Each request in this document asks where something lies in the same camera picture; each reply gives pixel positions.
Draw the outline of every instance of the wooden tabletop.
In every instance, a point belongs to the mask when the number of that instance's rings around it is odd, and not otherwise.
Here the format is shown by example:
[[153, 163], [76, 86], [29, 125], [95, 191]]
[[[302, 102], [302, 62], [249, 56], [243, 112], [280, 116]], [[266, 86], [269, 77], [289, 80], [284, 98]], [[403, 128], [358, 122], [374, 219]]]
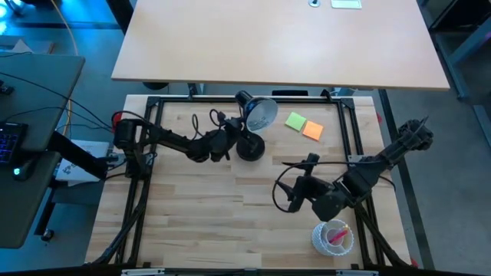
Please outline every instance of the wooden tabletop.
[[[146, 102], [147, 96], [130, 95], [124, 109], [143, 115]], [[371, 97], [355, 97], [354, 102], [364, 151], [376, 154], [384, 145], [373, 101]], [[202, 131], [215, 129], [208, 117], [211, 108], [228, 117], [239, 115], [235, 103], [166, 103], [162, 126], [193, 136], [191, 116], [195, 113]], [[320, 142], [284, 125], [292, 111], [325, 127]], [[139, 263], [151, 261], [154, 267], [166, 268], [350, 268], [350, 264], [361, 264], [352, 209], [344, 209], [337, 219], [354, 229], [353, 250], [347, 256], [333, 258], [320, 255], [311, 244], [312, 230], [320, 221], [309, 202], [295, 214], [279, 211], [272, 202], [273, 182], [286, 168], [281, 162], [299, 162], [309, 153], [319, 154], [323, 161], [344, 161], [336, 108], [327, 104], [280, 104], [275, 122], [262, 137], [265, 155], [253, 163], [241, 160], [235, 148], [230, 161], [219, 163], [194, 163], [182, 153], [157, 148]], [[345, 170], [344, 165], [316, 166], [314, 174], [332, 181]], [[283, 180], [292, 185], [301, 173], [290, 170]], [[106, 182], [87, 261], [95, 260], [119, 232], [129, 185], [124, 177]], [[277, 199], [287, 206], [285, 194], [279, 190]], [[381, 232], [402, 259], [409, 261], [394, 189], [380, 181], [373, 197]], [[368, 244], [375, 261], [373, 244]]]
[[139, 0], [112, 78], [448, 90], [417, 2]]

